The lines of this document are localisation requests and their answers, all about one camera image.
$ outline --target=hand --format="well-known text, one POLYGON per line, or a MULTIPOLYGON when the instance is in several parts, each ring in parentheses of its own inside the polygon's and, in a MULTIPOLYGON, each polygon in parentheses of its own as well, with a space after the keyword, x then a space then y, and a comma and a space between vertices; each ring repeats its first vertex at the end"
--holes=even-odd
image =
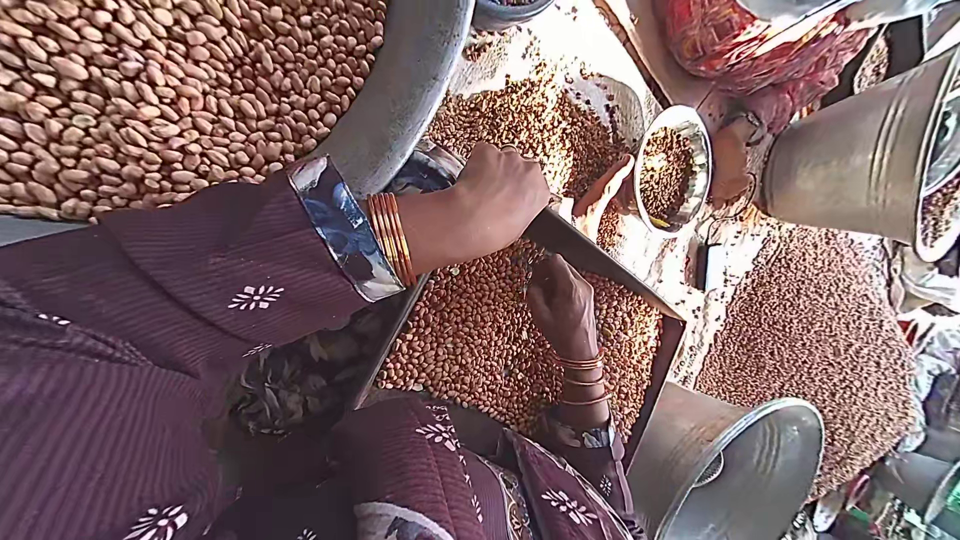
POLYGON ((414 273, 480 258, 520 238, 546 206, 540 164, 515 150, 473 147, 457 184, 396 198, 414 273))
POLYGON ((610 200, 620 190, 624 179, 634 171, 634 157, 624 155, 598 178, 587 193, 573 205, 573 226, 587 238, 597 241, 600 219, 610 200))
POLYGON ((557 355, 570 360, 597 357, 593 287, 563 257, 553 255, 537 263, 527 304, 534 324, 557 355))
POLYGON ((720 130, 713 138, 716 170, 710 185, 710 197, 718 208, 736 199, 750 186, 747 139, 754 129, 750 122, 740 119, 720 130))

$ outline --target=orange bangle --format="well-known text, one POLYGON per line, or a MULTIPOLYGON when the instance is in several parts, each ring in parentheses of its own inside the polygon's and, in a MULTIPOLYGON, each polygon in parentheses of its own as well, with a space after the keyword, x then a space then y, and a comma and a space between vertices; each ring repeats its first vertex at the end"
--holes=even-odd
POLYGON ((605 402, 609 398, 610 398, 610 392, 604 392, 603 395, 600 396, 599 398, 589 400, 587 402, 569 402, 567 400, 560 400, 560 403, 564 405, 594 405, 600 402, 605 402))
POLYGON ((400 225, 400 209, 396 205, 396 197, 393 193, 387 197, 387 206, 390 209, 390 218, 393 220, 396 241, 400 248, 400 262, 403 264, 404 271, 407 274, 407 286, 413 286, 417 282, 417 274, 414 273, 414 265, 410 260, 410 250, 407 248, 407 236, 403 233, 403 226, 400 225))
POLYGON ((383 250, 383 254, 387 257, 387 261, 390 262, 390 265, 394 267, 394 272, 400 278, 400 281, 403 282, 403 278, 400 276, 399 269, 397 268, 394 244, 384 220, 383 207, 380 204, 380 196, 380 193, 374 193, 373 195, 367 197, 367 203, 370 208, 371 224, 373 225, 373 233, 374 236, 376 236, 377 243, 380 244, 380 249, 383 250))
POLYGON ((367 197, 367 203, 373 234, 376 236, 377 243, 380 244, 380 249, 394 268, 394 273, 400 282, 407 287, 414 285, 417 278, 413 273, 409 251, 406 249, 403 229, 399 226, 400 220, 394 194, 374 193, 367 197))
POLYGON ((564 369, 573 369, 578 371, 587 371, 591 369, 598 369, 603 367, 603 349, 597 353, 596 358, 590 360, 568 360, 566 358, 559 357, 556 353, 553 354, 553 363, 564 369))
POLYGON ((569 384, 573 384, 574 386, 596 386, 597 384, 603 384, 604 382, 605 381, 603 377, 597 380, 588 380, 586 382, 583 382, 582 380, 567 379, 566 377, 564 377, 564 384, 569 383, 569 384))

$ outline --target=small metal bowl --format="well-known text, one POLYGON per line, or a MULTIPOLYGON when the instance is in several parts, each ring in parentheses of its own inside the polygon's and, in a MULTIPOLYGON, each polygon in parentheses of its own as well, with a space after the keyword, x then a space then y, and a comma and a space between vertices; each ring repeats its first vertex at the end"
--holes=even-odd
POLYGON ((710 137, 707 126, 695 109, 683 105, 676 105, 664 110, 656 118, 643 135, 640 150, 636 154, 634 167, 634 189, 631 204, 627 208, 639 215, 644 225, 653 231, 666 236, 676 236, 680 230, 690 223, 700 212, 700 208, 707 199, 710 191, 710 179, 713 177, 713 152, 710 149, 710 137), (693 150, 693 172, 686 184, 684 204, 667 222, 651 218, 643 206, 643 195, 640 192, 642 180, 643 154, 650 139, 650 134, 660 128, 671 128, 680 133, 690 143, 693 150))
POLYGON ((555 0, 533 0, 524 6, 505 6, 496 0, 477 0, 471 24, 477 30, 502 32, 534 18, 554 2, 555 0))

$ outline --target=metal tray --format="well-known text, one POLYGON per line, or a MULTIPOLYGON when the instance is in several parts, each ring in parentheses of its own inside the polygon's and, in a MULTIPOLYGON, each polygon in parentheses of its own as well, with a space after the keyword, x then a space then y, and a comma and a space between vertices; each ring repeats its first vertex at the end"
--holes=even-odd
MULTIPOLYGON (((537 242, 541 247, 564 256, 578 270, 599 274, 626 286, 663 314, 660 347, 654 357, 650 385, 643 393, 643 406, 640 408, 636 422, 631 428, 631 436, 625 445, 624 468, 629 469, 634 460, 636 445, 650 421, 660 391, 670 372, 670 366, 673 364, 680 344, 683 342, 686 321, 630 270, 607 255, 596 244, 564 221, 556 212, 549 209, 542 211, 527 228, 524 236, 537 242)), ((407 318, 413 311, 414 305, 420 298, 423 287, 429 278, 428 275, 420 276, 417 286, 403 293, 406 295, 403 307, 398 312, 392 329, 385 333, 385 340, 377 349, 378 353, 375 356, 375 361, 371 362, 369 371, 365 372, 363 377, 358 377, 355 382, 355 393, 352 394, 352 400, 348 402, 350 408, 359 408, 370 395, 376 373, 393 348, 396 337, 400 335, 406 325, 407 318)))

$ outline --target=sleeve cuff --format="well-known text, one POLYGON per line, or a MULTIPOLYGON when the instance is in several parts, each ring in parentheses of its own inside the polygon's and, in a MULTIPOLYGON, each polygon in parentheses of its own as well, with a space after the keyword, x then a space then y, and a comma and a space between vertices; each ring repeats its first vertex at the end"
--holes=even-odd
POLYGON ((576 430, 558 420, 556 407, 553 407, 543 415, 543 419, 554 440, 571 448, 610 448, 616 438, 613 418, 607 421, 606 426, 576 430))
POLYGON ((295 163, 288 175, 314 230, 357 293, 376 302, 402 291, 366 214, 329 157, 295 163))

